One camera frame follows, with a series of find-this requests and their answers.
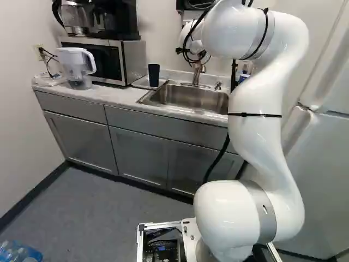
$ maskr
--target white wall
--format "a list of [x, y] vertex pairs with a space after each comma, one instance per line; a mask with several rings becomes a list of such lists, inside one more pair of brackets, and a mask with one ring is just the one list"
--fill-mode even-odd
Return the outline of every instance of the white wall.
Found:
[[56, 46], [51, 13], [49, 0], [0, 8], [0, 217], [64, 160], [31, 89], [44, 69], [32, 45]]

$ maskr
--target floor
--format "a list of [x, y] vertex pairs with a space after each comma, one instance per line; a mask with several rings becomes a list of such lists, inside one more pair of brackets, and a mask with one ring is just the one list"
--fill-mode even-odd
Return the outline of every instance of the floor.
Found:
[[191, 205], [69, 168], [0, 235], [49, 262], [136, 261], [136, 227], [193, 217]]

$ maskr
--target plastic bottle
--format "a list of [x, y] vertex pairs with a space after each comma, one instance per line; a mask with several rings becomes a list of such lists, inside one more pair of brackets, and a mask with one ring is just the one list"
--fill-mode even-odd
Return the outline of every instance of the plastic bottle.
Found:
[[0, 262], [41, 262], [43, 255], [36, 249], [16, 241], [4, 241], [0, 245]]

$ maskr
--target coffee maker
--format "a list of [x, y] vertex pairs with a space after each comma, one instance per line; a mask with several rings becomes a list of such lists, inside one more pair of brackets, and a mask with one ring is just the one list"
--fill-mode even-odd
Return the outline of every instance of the coffee maker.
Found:
[[52, 11], [69, 36], [141, 39], [136, 0], [53, 0]]

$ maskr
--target gray cabinet door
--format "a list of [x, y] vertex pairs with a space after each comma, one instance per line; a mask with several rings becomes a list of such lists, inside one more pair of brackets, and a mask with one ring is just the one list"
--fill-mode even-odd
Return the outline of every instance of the gray cabinet door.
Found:
[[66, 159], [118, 174], [108, 127], [44, 111]]
[[[217, 150], [171, 141], [168, 189], [194, 195], [218, 153]], [[213, 169], [209, 181], [234, 179], [243, 162], [239, 155], [225, 153]]]
[[166, 188], [168, 141], [125, 129], [109, 129], [119, 174]]

